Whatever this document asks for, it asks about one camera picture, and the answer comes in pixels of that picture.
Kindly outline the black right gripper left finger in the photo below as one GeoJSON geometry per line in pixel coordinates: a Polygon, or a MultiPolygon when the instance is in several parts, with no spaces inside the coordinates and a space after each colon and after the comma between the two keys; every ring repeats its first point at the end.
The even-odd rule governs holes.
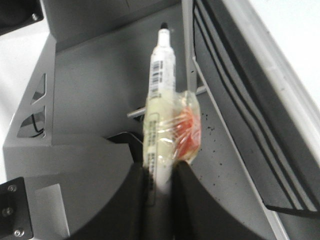
{"type": "Polygon", "coordinates": [[[141,163],[135,162],[107,204],[68,239],[140,240],[146,202],[146,171],[141,163]]]}

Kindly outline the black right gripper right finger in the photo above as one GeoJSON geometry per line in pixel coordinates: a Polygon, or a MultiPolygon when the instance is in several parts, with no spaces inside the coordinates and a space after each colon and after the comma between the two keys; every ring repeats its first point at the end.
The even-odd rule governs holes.
{"type": "Polygon", "coordinates": [[[172,174],[172,211],[177,240],[272,240],[274,232],[251,189],[241,192],[218,182],[206,189],[190,165],[172,174]]]}

